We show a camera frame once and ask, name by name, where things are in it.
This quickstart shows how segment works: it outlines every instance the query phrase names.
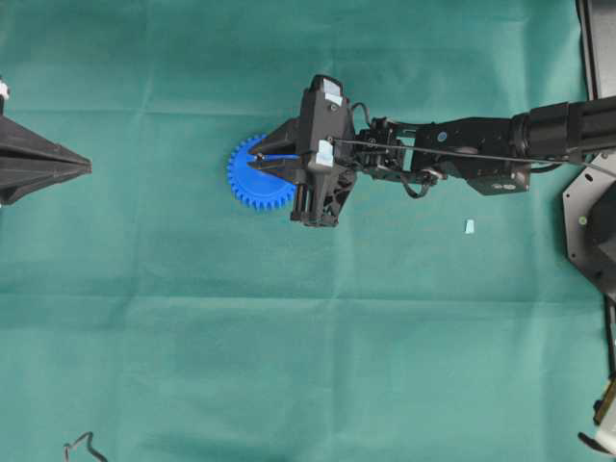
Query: cable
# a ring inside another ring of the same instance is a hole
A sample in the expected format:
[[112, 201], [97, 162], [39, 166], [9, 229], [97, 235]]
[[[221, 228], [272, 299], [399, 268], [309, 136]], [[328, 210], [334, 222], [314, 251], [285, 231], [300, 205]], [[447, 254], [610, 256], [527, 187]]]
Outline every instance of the cable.
[[548, 171], [556, 170], [560, 166], [561, 164], [552, 164], [551, 166], [546, 167], [531, 168], [530, 173], [547, 173]]
[[368, 106], [364, 103], [355, 103], [350, 107], [351, 112], [354, 113], [358, 107], [361, 107], [364, 110], [364, 120], [366, 120], [366, 125], [370, 127], [370, 110], [368, 109]]
[[[502, 156], [489, 156], [489, 155], [483, 155], [483, 154], [478, 154], [478, 153], [471, 153], [471, 152], [457, 152], [457, 151], [450, 151], [450, 150], [446, 150], [446, 149], [432, 149], [429, 147], [416, 147], [416, 146], [409, 146], [408, 144], [400, 144], [400, 145], [395, 145], [395, 144], [380, 144], [377, 142], [367, 142], [367, 141], [355, 141], [355, 140], [342, 140], [340, 138], [334, 138], [333, 141], [335, 142], [339, 142], [341, 144], [357, 144], [357, 145], [361, 145], [361, 146], [370, 146], [370, 147], [381, 147], [384, 149], [409, 149], [412, 151], [418, 151], [418, 152], [425, 152], [427, 154], [436, 154], [436, 155], [440, 155], [440, 156], [452, 156], [452, 157], [461, 157], [461, 158], [467, 158], [467, 159], [486, 159], [489, 161], [506, 161], [506, 162], [517, 162], [520, 164], [528, 164], [528, 163], [536, 163], [536, 164], [548, 164], [548, 165], [560, 165], [563, 166], [565, 164], [570, 165], [570, 166], [576, 166], [577, 164], [573, 164], [571, 162], [566, 162], [566, 161], [548, 161], [548, 160], [544, 160], [544, 159], [531, 159], [531, 158], [517, 158], [517, 157], [502, 157]], [[596, 171], [600, 171], [601, 173], [604, 173], [606, 175], [611, 176], [612, 178], [616, 178], [616, 172], [613, 172], [611, 170], [608, 170], [607, 168], [603, 168], [603, 167], [599, 167], [596, 166], [594, 164], [590, 164], [588, 162], [582, 162], [580, 163], [581, 166], [585, 166], [588, 168], [592, 168]]]
[[94, 434], [91, 431], [88, 431], [86, 433], [84, 433], [83, 435], [81, 435], [79, 438], [77, 438], [75, 440], [75, 442], [70, 445], [69, 443], [66, 443], [64, 445], [64, 462], [68, 462], [68, 453], [70, 452], [71, 449], [76, 448], [77, 446], [79, 446], [79, 444], [84, 441], [86, 441], [86, 448], [88, 449], [88, 452], [99, 462], [108, 462], [107, 458], [101, 454], [100, 452], [98, 452], [96, 449], [94, 449], [92, 447], [92, 438], [94, 437]]

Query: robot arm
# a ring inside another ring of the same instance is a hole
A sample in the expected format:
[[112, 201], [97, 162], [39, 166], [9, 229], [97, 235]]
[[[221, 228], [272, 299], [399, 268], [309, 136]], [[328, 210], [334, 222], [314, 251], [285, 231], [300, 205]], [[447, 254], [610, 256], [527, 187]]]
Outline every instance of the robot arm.
[[[358, 107], [369, 127], [355, 133], [352, 113]], [[411, 124], [370, 120], [363, 103], [350, 105], [339, 81], [317, 75], [304, 91], [299, 117], [257, 144], [250, 165], [297, 185], [291, 220], [336, 226], [357, 172], [401, 183], [415, 199], [449, 176], [484, 195], [523, 193], [532, 173], [563, 164], [592, 167], [586, 156], [610, 147], [616, 147], [616, 97], [546, 106], [512, 118]], [[404, 169], [408, 150], [414, 154]], [[297, 157], [268, 160], [285, 153]]]

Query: black wire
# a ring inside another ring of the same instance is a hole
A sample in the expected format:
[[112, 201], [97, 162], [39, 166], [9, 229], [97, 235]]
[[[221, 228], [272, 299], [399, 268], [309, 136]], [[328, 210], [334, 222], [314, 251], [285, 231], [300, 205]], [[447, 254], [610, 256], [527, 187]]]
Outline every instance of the black wire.
[[370, 110], [368, 109], [368, 106], [366, 106], [364, 103], [355, 103], [350, 107], [350, 110], [352, 112], [355, 112], [355, 110], [361, 107], [364, 110], [364, 120], [366, 120], [366, 125], [368, 125], [369, 127], [371, 126], [370, 124]]
[[88, 452], [99, 462], [108, 462], [107, 458], [101, 454], [100, 452], [98, 452], [95, 448], [92, 447], [92, 438], [94, 437], [94, 434], [91, 431], [88, 431], [86, 433], [84, 433], [83, 435], [81, 435], [79, 438], [77, 438], [75, 440], [75, 442], [71, 445], [69, 443], [66, 443], [64, 445], [64, 462], [68, 462], [68, 453], [70, 452], [71, 449], [76, 448], [77, 446], [79, 446], [79, 444], [84, 441], [86, 441], [86, 448], [88, 449]]
[[573, 164], [571, 162], [567, 162], [567, 161], [548, 161], [545, 159], [531, 159], [531, 158], [517, 158], [517, 157], [502, 157], [502, 156], [490, 156], [490, 155], [483, 155], [483, 154], [479, 154], [479, 153], [470, 153], [470, 152], [458, 152], [458, 151], [450, 151], [450, 150], [446, 150], [446, 149], [432, 149], [429, 147], [416, 147], [416, 146], [409, 146], [408, 144], [400, 144], [400, 145], [395, 145], [395, 144], [380, 144], [377, 142], [368, 142], [368, 141], [355, 141], [355, 140], [342, 140], [340, 138], [335, 138], [333, 139], [333, 141], [335, 142], [339, 142], [341, 144], [357, 144], [357, 145], [361, 145], [361, 146], [369, 146], [369, 147], [382, 147], [384, 149], [409, 149], [412, 151], [418, 151], [418, 152], [425, 152], [427, 154], [436, 154], [436, 155], [440, 155], [440, 156], [452, 156], [452, 157], [461, 157], [461, 158], [467, 158], [467, 159], [485, 159], [485, 160], [489, 160], [489, 161], [506, 161], [506, 162], [517, 162], [520, 164], [528, 164], [528, 163], [535, 163], [535, 164], [556, 164], [556, 165], [560, 165], [563, 166], [565, 164], [571, 165], [571, 166], [576, 166], [576, 165], [581, 165], [581, 166], [585, 166], [588, 168], [592, 168], [596, 171], [600, 171], [601, 173], [604, 173], [606, 175], [611, 176], [612, 178], [616, 178], [616, 173], [608, 170], [607, 168], [603, 168], [603, 167], [599, 167], [596, 166], [594, 164], [591, 164], [589, 162], [581, 162], [579, 164]]
[[552, 164], [551, 166], [546, 167], [531, 168], [530, 173], [547, 173], [548, 171], [556, 170], [561, 165], [562, 164]]

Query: metal plate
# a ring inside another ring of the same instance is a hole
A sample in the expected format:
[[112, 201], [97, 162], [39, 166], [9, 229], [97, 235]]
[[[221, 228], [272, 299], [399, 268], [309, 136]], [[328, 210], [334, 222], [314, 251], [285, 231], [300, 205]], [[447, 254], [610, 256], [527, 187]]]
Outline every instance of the metal plate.
[[[614, 171], [616, 155], [597, 156], [593, 164]], [[612, 300], [616, 300], [616, 262], [590, 245], [586, 230], [592, 207], [614, 181], [611, 176], [586, 168], [562, 194], [569, 260]]]

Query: small blue piece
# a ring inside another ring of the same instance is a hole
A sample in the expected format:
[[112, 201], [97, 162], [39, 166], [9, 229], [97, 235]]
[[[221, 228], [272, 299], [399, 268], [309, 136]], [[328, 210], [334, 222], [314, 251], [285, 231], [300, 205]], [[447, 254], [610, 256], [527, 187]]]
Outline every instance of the small blue piece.
[[[255, 210], [273, 210], [293, 200], [295, 185], [280, 178], [255, 170], [248, 165], [255, 156], [248, 151], [257, 145], [265, 135], [252, 137], [235, 148], [227, 164], [227, 182], [233, 194], [246, 207]], [[267, 159], [295, 158], [295, 155], [267, 156]]]

